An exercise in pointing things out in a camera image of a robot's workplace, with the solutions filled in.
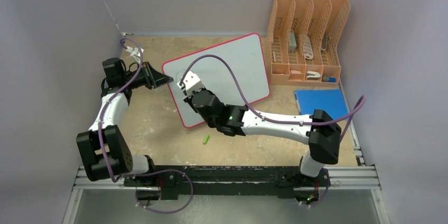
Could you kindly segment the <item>green marker cap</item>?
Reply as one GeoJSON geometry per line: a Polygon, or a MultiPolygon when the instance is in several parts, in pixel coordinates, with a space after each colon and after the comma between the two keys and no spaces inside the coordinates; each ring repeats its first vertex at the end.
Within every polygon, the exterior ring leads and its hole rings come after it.
{"type": "Polygon", "coordinates": [[[204,144],[204,145],[207,144],[208,141],[209,141],[209,139],[210,139],[210,135],[207,135],[207,136],[204,138],[204,140],[203,140],[203,144],[204,144]]]}

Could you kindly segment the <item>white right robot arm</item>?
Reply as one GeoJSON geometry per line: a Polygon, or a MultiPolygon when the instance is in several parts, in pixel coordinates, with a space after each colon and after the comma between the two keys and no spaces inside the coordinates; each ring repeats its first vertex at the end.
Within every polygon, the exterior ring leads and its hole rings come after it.
{"type": "Polygon", "coordinates": [[[226,136],[265,135],[307,145],[309,149],[296,172],[302,185],[310,185],[325,165],[339,161],[342,129],[332,123],[331,116],[324,110],[295,116],[262,113],[247,105],[224,104],[207,89],[185,94],[183,100],[210,128],[226,136]]]}

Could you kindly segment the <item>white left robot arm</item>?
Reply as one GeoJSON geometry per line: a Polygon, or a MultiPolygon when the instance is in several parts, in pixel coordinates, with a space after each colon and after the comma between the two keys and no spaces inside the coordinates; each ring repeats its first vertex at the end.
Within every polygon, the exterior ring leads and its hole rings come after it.
{"type": "Polygon", "coordinates": [[[154,163],[147,155],[132,155],[119,130],[123,115],[130,104],[133,89],[155,89],[173,81],[143,62],[140,71],[127,71],[124,61],[110,58],[102,62],[105,78],[101,83],[101,109],[95,122],[76,138],[77,147],[91,181],[118,175],[137,175],[143,186],[157,181],[154,163]]]}

